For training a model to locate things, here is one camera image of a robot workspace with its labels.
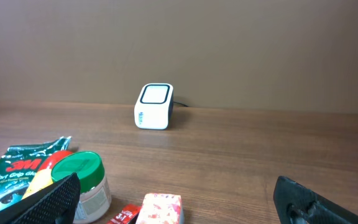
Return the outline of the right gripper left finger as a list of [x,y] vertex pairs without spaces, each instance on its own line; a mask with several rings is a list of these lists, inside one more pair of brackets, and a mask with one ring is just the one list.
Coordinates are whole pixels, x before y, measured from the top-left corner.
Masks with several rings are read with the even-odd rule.
[[72,224],[80,199],[75,173],[0,211],[0,224]]

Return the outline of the small red white box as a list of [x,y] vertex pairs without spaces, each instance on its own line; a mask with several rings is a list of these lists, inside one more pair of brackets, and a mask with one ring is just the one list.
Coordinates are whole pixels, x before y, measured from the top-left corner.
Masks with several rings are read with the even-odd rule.
[[136,224],[184,224],[185,216],[180,195],[146,194]]

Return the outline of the green lid jar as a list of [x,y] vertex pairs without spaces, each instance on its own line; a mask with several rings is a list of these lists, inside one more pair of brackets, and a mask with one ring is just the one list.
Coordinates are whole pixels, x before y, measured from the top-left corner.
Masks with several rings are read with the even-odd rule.
[[92,223],[100,219],[111,204],[111,193],[101,156],[92,151],[70,154],[54,165],[51,176],[57,182],[72,173],[80,180],[80,199],[73,222]]

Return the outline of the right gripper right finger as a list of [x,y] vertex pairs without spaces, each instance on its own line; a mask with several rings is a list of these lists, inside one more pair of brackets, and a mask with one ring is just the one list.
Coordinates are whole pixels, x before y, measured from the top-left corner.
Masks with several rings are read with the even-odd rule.
[[355,213],[282,175],[273,201],[281,224],[358,224]]

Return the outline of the green 3M gloves packet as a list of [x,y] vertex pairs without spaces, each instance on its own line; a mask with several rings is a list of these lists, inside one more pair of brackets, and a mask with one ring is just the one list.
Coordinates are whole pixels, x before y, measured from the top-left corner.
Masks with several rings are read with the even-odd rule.
[[21,201],[37,171],[53,153],[67,150],[71,137],[42,144],[9,146],[0,158],[0,211]]

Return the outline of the red coffee stick sachet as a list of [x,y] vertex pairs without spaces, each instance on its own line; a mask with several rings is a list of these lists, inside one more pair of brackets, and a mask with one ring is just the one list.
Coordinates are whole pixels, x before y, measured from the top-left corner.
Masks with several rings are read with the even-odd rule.
[[107,224],[135,224],[141,207],[127,204],[117,215],[112,217]]

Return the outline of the red sauce bottle green cap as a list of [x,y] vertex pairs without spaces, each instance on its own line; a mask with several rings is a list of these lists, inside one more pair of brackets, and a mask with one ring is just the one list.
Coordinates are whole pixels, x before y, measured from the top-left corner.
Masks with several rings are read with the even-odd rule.
[[57,151],[49,156],[36,172],[34,178],[25,191],[22,200],[53,184],[51,176],[53,167],[70,154],[73,153],[71,151]]

